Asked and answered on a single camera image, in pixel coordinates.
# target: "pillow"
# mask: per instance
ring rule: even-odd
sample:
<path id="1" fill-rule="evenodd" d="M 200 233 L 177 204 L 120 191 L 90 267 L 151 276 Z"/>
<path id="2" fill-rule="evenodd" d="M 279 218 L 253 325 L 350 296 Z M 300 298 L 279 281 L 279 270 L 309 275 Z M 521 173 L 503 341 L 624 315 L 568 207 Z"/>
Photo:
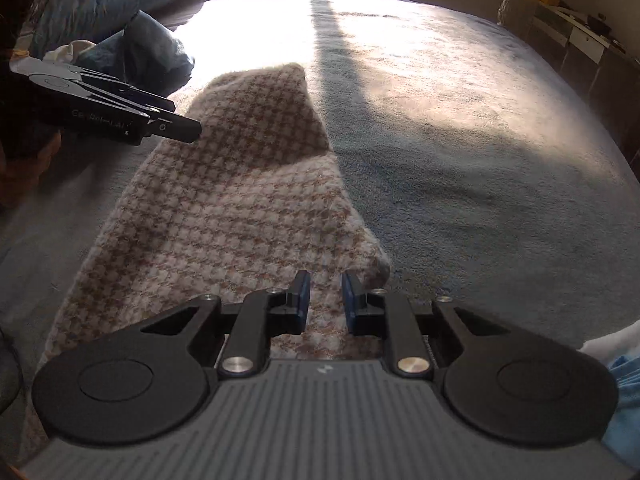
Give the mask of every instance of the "pillow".
<path id="1" fill-rule="evenodd" d="M 82 52 L 75 64 L 167 97 L 190 79 L 194 60 L 170 30 L 140 10 L 124 30 Z"/>
<path id="2" fill-rule="evenodd" d="M 50 0 L 31 42 L 31 56 L 89 40 L 99 43 L 122 30 L 139 10 L 153 14 L 177 0 Z"/>

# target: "silver bolt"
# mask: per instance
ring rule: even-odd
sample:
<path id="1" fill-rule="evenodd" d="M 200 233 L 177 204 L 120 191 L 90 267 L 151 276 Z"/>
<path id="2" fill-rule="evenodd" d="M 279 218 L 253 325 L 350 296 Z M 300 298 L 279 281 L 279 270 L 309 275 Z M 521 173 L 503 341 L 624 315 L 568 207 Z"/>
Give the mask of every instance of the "silver bolt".
<path id="1" fill-rule="evenodd" d="M 251 359 L 247 359 L 242 356 L 233 356 L 227 357 L 224 361 L 222 361 L 222 367 L 227 371 L 233 374 L 241 374 L 243 372 L 248 372 L 251 368 L 254 367 L 254 363 Z"/>
<path id="2" fill-rule="evenodd" d="M 421 374 L 429 369 L 427 359 L 421 357 L 405 357 L 398 361 L 398 368 L 407 374 Z"/>

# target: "drawer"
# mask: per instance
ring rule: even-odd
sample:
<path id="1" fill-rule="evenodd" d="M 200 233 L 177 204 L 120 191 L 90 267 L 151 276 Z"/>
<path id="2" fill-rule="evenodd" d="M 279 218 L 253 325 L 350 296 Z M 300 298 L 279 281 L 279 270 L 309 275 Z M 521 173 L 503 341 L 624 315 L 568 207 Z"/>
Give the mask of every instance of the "drawer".
<path id="1" fill-rule="evenodd" d="M 556 72 L 558 72 L 562 66 L 562 60 L 566 53 L 567 41 L 567 38 L 564 38 L 563 45 L 538 27 L 531 27 L 529 29 L 529 34 L 527 35 L 527 43 L 529 43 L 530 46 L 533 47 L 533 50 L 540 54 L 540 56 L 542 56 L 542 58 L 548 62 Z M 589 63 L 593 64 L 591 59 L 586 59 Z"/>
<path id="2" fill-rule="evenodd" d="M 542 5 L 538 5 L 536 7 L 534 17 L 547 24 L 549 27 L 551 27 L 553 30 L 555 30 L 565 38 L 568 39 L 569 36 L 571 36 L 571 31 L 574 26 L 561 16 L 558 16 L 552 10 L 547 9 Z"/>
<path id="3" fill-rule="evenodd" d="M 574 27 L 569 41 L 573 43 L 578 50 L 590 57 L 593 62 L 596 64 L 600 63 L 600 59 L 604 53 L 604 46 L 599 41 L 594 40 L 578 27 Z"/>
<path id="4" fill-rule="evenodd" d="M 586 101 L 598 68 L 599 65 L 595 64 L 593 59 L 572 43 L 564 56 L 560 75 Z"/>
<path id="5" fill-rule="evenodd" d="M 543 22 L 539 18 L 533 18 L 531 22 L 535 27 L 542 30 L 546 35 L 548 35 L 552 40 L 557 41 L 562 46 L 566 46 L 567 38 L 563 36 L 560 32 L 555 30 L 548 23 Z"/>

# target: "fuzzy blanket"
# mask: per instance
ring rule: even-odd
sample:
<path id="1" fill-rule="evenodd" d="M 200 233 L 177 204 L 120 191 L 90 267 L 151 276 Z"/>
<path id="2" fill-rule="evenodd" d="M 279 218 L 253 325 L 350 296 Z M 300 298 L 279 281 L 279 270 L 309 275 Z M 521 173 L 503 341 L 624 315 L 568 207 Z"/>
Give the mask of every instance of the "fuzzy blanket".
<path id="1" fill-rule="evenodd" d="M 224 75 L 187 115 L 201 121 L 201 139 L 162 142 L 142 165 L 60 309 L 43 362 L 204 292 L 236 302 L 287 286 L 300 268 L 312 273 L 308 328 L 274 338 L 272 355 L 374 355 L 376 340 L 346 336 L 339 278 L 353 268 L 381 286 L 389 266 L 342 187 L 302 67 Z M 42 437 L 31 410 L 23 455 Z"/>

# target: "person's arm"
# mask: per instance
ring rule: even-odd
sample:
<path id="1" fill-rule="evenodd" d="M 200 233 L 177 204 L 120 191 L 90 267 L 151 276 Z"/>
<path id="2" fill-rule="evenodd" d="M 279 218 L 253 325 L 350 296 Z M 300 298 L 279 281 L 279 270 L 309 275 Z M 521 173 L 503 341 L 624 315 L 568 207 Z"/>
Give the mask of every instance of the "person's arm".
<path id="1" fill-rule="evenodd" d="M 7 161 L 0 146 L 0 205 L 17 206 L 37 185 L 40 176 L 47 171 L 51 158 L 60 149 L 60 132 L 40 150 L 36 158 Z"/>

